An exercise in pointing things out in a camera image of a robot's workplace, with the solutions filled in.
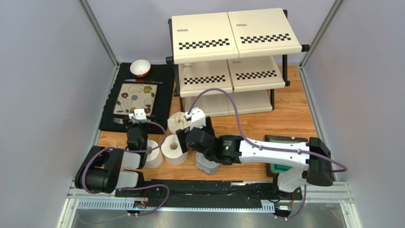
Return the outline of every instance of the wooden surface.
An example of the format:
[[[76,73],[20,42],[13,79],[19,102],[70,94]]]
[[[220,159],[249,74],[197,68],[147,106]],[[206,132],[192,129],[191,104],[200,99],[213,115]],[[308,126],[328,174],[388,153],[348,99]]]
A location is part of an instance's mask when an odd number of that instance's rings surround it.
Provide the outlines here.
[[[264,140],[265,134],[316,137],[315,126],[309,111],[307,99],[302,87],[296,66],[289,66],[289,81],[291,85],[275,89],[275,109],[272,112],[241,115],[243,132],[249,138]],[[173,97],[170,116],[180,111],[178,97]],[[212,125],[215,135],[239,134],[235,116],[213,117]],[[148,138],[158,143],[163,135],[149,134]],[[98,142],[100,146],[126,147],[126,134],[115,132],[101,132]],[[212,176],[206,175],[195,166],[195,154],[189,152],[187,160],[181,165],[171,165],[164,159],[155,168],[143,168],[146,179],[177,179],[177,180],[218,180],[218,181],[270,181],[266,177],[264,163],[221,165],[219,171]]]

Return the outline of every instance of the white wall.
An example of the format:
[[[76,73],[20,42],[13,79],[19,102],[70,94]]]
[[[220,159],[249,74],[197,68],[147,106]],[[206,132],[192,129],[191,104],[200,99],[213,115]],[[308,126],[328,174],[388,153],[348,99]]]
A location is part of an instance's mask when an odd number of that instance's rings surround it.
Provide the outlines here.
[[[0,3],[0,227],[55,227],[113,67],[78,1]]]
[[[172,55],[167,20],[176,15],[283,8],[301,44],[310,44],[334,0],[88,0],[120,62]],[[298,63],[304,53],[290,55]]]
[[[403,227],[405,1],[347,0],[306,68],[363,227]]]

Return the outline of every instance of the checkered pattern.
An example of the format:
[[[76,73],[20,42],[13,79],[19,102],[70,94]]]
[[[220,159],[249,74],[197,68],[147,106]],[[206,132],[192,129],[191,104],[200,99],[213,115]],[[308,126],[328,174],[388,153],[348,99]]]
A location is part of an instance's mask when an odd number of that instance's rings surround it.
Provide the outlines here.
[[[199,41],[199,42],[186,42],[186,43],[179,43],[179,49],[196,49],[196,48],[209,48],[209,47],[216,47],[216,46],[224,46],[229,45],[229,39],[219,39],[219,40],[206,40],[206,41]]]
[[[255,78],[266,78],[266,77],[277,77],[276,71],[262,71],[262,72],[256,72],[256,73],[241,73],[241,74],[236,74],[237,80],[245,80],[245,79],[255,79]]]
[[[243,44],[251,44],[251,43],[264,43],[264,42],[273,42],[273,41],[284,41],[284,40],[291,40],[289,37],[289,34],[278,34],[278,35],[272,35],[272,36],[259,36],[259,37],[241,37],[242,43]]]
[[[188,84],[203,84],[203,83],[215,83],[215,82],[224,82],[225,75],[217,75],[217,76],[207,76],[207,77],[190,77],[184,78],[185,85]]]

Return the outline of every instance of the flower design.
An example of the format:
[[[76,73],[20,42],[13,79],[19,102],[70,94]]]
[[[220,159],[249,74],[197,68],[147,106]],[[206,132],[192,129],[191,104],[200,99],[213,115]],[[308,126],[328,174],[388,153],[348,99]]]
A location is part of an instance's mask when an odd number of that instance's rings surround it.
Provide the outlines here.
[[[150,87],[149,85],[148,85],[148,86],[145,86],[144,92],[145,92],[146,94],[150,93],[151,91],[152,91],[152,87]]]

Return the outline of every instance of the white bowl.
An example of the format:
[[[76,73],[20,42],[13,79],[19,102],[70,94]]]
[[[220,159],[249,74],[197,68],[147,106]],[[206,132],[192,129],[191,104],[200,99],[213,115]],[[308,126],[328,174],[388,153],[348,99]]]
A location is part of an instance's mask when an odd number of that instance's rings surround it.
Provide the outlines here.
[[[137,77],[145,77],[151,70],[151,64],[146,60],[137,60],[131,64],[131,73]]]

